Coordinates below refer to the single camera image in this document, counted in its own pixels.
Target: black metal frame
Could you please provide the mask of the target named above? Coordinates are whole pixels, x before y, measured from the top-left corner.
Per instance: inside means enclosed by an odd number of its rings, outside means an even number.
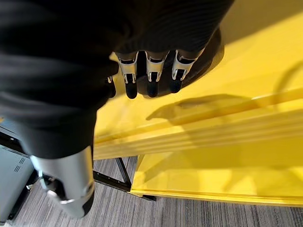
[[[18,154],[20,154],[20,155],[29,157],[29,155],[27,155],[23,152],[23,149],[22,149],[18,139],[13,138],[13,140],[12,140],[11,136],[6,135],[2,132],[0,132],[0,144],[17,151]],[[109,186],[111,188],[115,188],[115,189],[123,191],[123,192],[130,192],[130,190],[132,188],[132,182],[128,176],[128,173],[127,173],[126,167],[123,163],[123,160],[120,157],[115,158],[115,160],[119,167],[119,170],[123,177],[124,182],[114,179],[112,177],[106,176],[97,171],[93,171],[94,180],[97,183],[101,183],[101,184]],[[146,199],[146,200],[150,200],[150,201],[156,201],[156,197],[151,196],[151,195],[143,195],[142,198]]]
[[[127,170],[125,168],[125,165],[123,163],[123,160],[120,157],[115,158],[115,159],[116,159],[117,165],[119,167],[119,170],[123,177],[124,182],[121,182],[117,179],[106,176],[97,171],[93,171],[94,180],[97,183],[101,183],[101,184],[109,186],[111,188],[115,188],[115,189],[118,189],[123,192],[130,192],[131,188],[132,188],[132,183],[131,183],[131,180],[129,179],[129,176],[128,176]],[[151,196],[151,195],[143,195],[142,198],[145,200],[149,200],[149,201],[156,201],[156,197]]]

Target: black fingertip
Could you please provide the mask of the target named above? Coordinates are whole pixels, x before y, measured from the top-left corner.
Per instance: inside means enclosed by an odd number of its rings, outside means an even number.
[[[147,83],[147,94],[149,97],[154,98],[158,95],[159,83],[158,82],[148,82]]]
[[[130,99],[134,99],[137,97],[137,83],[128,83],[125,84],[125,89],[126,89],[126,94],[127,97],[129,97]]]
[[[177,93],[181,90],[182,81],[180,80],[171,80],[169,83],[169,89],[172,93]]]

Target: black object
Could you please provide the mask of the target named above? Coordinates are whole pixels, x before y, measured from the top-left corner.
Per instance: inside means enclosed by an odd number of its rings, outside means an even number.
[[[133,83],[132,79],[128,81],[128,84],[125,84],[126,94],[130,99],[134,99],[137,97],[137,83]]]
[[[155,98],[159,92],[159,82],[147,82],[147,94],[151,98]]]
[[[118,164],[120,173],[122,174],[124,182],[121,182],[121,181],[119,181],[117,179],[114,179],[110,176],[106,176],[106,175],[104,175],[102,173],[99,173],[97,171],[93,171],[94,180],[97,183],[109,186],[111,188],[115,188],[115,189],[118,189],[118,190],[123,191],[123,192],[130,192],[131,188],[132,188],[132,183],[129,179],[129,176],[128,176],[127,170],[125,168],[125,165],[123,163],[123,160],[120,157],[115,158],[115,159],[116,159],[116,162]],[[151,196],[151,195],[143,195],[142,198],[146,199],[146,200],[149,200],[149,201],[156,201],[156,197]]]

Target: black fabric sleeve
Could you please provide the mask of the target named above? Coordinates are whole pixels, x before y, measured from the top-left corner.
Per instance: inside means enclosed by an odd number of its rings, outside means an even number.
[[[0,0],[0,115],[30,155],[91,144],[105,79],[118,71],[108,57],[130,35],[127,18],[108,20],[113,6],[101,15],[97,1],[76,2]]]

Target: yellow cart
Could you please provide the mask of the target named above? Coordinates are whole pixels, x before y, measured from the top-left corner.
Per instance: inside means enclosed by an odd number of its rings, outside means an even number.
[[[303,205],[303,2],[236,0],[211,70],[177,94],[117,95],[94,159],[137,156],[132,193]]]

